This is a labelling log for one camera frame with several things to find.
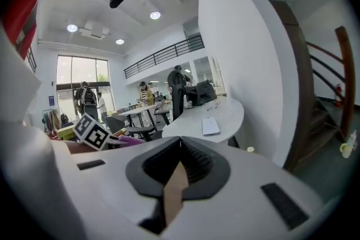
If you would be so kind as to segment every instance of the purple object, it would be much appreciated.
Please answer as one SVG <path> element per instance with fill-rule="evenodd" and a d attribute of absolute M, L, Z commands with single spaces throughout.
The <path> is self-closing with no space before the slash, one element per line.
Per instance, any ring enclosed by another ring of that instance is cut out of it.
<path fill-rule="evenodd" d="M 122 147 L 135 146 L 135 145 L 145 143 L 145 141 L 142 140 L 142 139 L 137 139 L 137 138 L 126 136 L 126 135 L 120 135 L 119 136 L 119 141 L 124 141 L 124 142 L 128 143 L 127 145 L 126 144 L 121 145 Z"/>

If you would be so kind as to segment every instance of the gray floor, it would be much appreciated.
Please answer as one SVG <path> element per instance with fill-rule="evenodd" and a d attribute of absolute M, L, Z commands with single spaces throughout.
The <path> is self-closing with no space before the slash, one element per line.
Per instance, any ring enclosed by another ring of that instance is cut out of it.
<path fill-rule="evenodd" d="M 322 102 L 335 122 L 339 123 L 341 109 L 333 104 Z M 352 122 L 352 131 L 360 133 L 360 112 L 356 111 Z M 322 147 L 312 157 L 305 159 L 296 167 L 294 174 L 300 180 L 312 187 L 324 203 L 341 195 L 351 180 L 352 172 L 360 160 L 360 146 L 354 150 L 348 159 L 344 159 L 339 151 L 342 143 L 334 138 Z"/>

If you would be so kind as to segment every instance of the black metal railing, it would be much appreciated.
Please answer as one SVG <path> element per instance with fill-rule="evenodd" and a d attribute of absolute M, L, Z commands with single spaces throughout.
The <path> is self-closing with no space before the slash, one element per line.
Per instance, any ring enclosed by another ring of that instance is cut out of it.
<path fill-rule="evenodd" d="M 34 55 L 33 55 L 33 50 L 32 50 L 31 47 L 29 48 L 28 54 L 26 56 L 28 58 L 31 69 L 35 73 L 37 65 L 36 65 L 35 58 L 34 58 Z"/>
<path fill-rule="evenodd" d="M 171 46 L 168 46 L 162 50 L 155 52 L 152 55 L 145 57 L 144 59 L 136 62 L 132 66 L 126 68 L 125 77 L 129 78 L 135 74 L 140 73 L 150 67 L 158 65 L 164 61 L 173 59 L 180 55 L 193 52 L 204 48 L 203 39 L 201 35 L 190 37 Z"/>

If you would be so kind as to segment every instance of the red garment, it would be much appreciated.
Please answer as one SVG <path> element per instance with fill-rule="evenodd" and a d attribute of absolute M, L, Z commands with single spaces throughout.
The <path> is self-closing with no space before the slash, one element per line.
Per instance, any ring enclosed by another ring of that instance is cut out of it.
<path fill-rule="evenodd" d="M 10 5 L 7 7 L 3 15 L 2 23 L 4 30 L 12 45 L 15 44 L 17 37 L 20 35 L 26 21 L 28 20 L 32 10 L 34 9 L 38 0 L 11 0 Z M 21 44 L 20 55 L 25 59 L 33 36 L 36 30 L 36 23 L 31 27 L 27 36 L 26 44 Z"/>

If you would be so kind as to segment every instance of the blue sign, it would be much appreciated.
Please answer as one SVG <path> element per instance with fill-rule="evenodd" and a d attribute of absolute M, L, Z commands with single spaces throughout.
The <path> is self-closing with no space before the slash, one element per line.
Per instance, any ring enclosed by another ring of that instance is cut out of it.
<path fill-rule="evenodd" d="M 49 105 L 50 105 L 50 106 L 54 106 L 54 105 L 55 105 L 54 96 L 49 96 Z"/>

